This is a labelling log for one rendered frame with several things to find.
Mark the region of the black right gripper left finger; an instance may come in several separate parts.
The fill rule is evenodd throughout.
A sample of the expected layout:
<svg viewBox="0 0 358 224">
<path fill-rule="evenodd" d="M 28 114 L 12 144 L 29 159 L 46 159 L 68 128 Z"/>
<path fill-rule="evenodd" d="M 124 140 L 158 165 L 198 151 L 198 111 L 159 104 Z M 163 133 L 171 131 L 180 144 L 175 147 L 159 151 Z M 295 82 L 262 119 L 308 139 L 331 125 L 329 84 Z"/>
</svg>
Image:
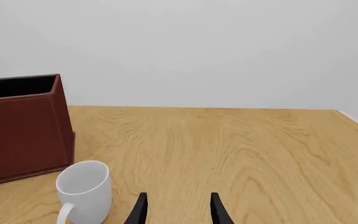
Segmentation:
<svg viewBox="0 0 358 224">
<path fill-rule="evenodd" d="M 126 218 L 124 224 L 145 224 L 147 218 L 148 200 L 147 193 L 142 192 Z"/>
</svg>

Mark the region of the white ceramic mug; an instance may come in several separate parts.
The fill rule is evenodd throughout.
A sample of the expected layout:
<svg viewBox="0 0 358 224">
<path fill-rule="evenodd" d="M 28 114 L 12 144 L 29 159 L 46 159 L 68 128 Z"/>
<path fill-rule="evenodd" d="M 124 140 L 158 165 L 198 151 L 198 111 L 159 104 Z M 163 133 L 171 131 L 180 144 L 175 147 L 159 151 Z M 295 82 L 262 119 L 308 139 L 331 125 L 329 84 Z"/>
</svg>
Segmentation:
<svg viewBox="0 0 358 224">
<path fill-rule="evenodd" d="M 107 218 L 112 186 L 103 162 L 77 162 L 58 175 L 55 186 L 62 205 L 56 224 L 102 224 Z"/>
</svg>

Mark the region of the red-brown desk caddy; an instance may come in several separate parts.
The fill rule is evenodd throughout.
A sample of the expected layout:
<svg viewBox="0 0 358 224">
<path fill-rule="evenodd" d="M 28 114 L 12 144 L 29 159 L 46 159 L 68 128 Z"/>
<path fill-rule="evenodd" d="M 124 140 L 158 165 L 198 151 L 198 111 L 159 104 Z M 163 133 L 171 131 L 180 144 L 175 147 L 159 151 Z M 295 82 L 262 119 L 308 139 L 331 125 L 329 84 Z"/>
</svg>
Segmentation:
<svg viewBox="0 0 358 224">
<path fill-rule="evenodd" d="M 61 171 L 74 154 L 61 76 L 0 78 L 0 184 Z"/>
</svg>

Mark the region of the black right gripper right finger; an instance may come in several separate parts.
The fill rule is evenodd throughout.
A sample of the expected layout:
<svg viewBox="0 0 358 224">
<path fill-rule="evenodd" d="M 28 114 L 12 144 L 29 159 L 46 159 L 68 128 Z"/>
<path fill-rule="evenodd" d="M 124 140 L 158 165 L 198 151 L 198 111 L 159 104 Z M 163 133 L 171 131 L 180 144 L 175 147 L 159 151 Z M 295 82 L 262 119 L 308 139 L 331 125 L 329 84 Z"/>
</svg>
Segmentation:
<svg viewBox="0 0 358 224">
<path fill-rule="evenodd" d="M 211 193 L 210 210 L 213 224 L 234 224 L 216 192 Z"/>
</svg>

